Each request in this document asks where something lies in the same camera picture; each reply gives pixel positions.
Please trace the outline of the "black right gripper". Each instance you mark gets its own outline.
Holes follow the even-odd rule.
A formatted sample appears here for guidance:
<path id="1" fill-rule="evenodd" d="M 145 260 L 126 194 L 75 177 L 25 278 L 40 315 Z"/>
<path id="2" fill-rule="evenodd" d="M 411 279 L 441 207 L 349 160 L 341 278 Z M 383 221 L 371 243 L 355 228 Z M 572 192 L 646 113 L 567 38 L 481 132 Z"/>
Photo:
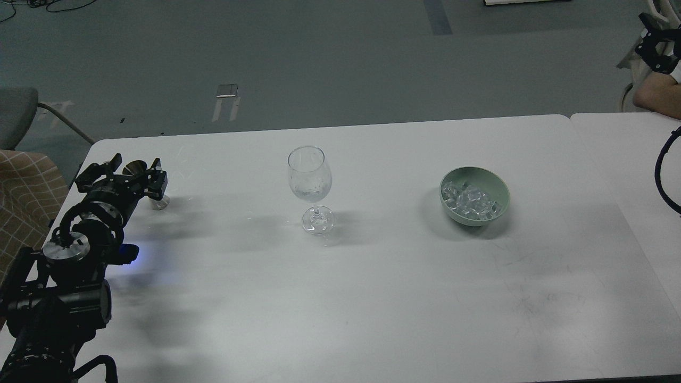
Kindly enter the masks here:
<path id="1" fill-rule="evenodd" d="M 635 45 L 635 53 L 656 73 L 672 73 L 680 61 L 680 37 L 670 37 L 669 18 L 663 15 L 640 13 L 638 19 L 644 25 L 640 37 L 644 37 Z M 669 45 L 670 49 L 658 51 L 659 45 Z"/>

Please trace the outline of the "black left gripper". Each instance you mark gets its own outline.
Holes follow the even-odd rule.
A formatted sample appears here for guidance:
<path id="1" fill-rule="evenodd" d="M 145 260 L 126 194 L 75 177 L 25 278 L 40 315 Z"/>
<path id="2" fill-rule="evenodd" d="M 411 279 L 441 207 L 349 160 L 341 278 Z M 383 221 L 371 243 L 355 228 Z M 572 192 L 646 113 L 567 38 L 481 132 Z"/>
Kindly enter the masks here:
<path id="1" fill-rule="evenodd" d="M 162 169 L 161 159 L 156 158 L 143 177 L 130 177 L 117 173 L 122 155 L 116 153 L 111 160 L 88 165 L 75 178 L 78 192 L 84 193 L 85 203 L 95 203 L 120 221 L 124 227 L 131 218 L 139 201 L 150 198 L 162 201 L 168 184 L 168 175 Z"/>

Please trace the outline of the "person forearm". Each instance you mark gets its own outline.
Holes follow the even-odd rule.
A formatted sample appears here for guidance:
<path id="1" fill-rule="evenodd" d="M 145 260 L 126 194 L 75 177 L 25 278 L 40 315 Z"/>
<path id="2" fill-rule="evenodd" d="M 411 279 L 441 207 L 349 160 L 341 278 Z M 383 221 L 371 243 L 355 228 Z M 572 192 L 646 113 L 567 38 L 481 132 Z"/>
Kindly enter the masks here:
<path id="1" fill-rule="evenodd" d="M 647 111 L 680 119 L 680 85 L 674 76 L 652 72 L 637 88 L 633 104 Z"/>

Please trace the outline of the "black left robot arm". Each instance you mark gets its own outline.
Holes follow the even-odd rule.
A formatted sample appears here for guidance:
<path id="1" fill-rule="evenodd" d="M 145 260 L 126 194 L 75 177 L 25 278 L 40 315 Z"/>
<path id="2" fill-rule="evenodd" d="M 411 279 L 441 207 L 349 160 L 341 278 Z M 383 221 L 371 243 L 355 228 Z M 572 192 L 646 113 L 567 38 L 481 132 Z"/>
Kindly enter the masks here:
<path id="1" fill-rule="evenodd" d="M 117 382 L 115 360 L 99 355 L 78 367 L 83 345 L 112 317 L 105 271 L 132 263 L 139 247 L 124 242 L 124 228 L 143 198 L 163 203 L 168 175 L 161 160 L 130 162 L 121 154 L 92 163 L 75 178 L 80 203 L 70 207 L 41 249 L 24 247 L 2 283 L 2 316 L 14 346 L 2 382 L 78 382 L 103 366 Z"/>

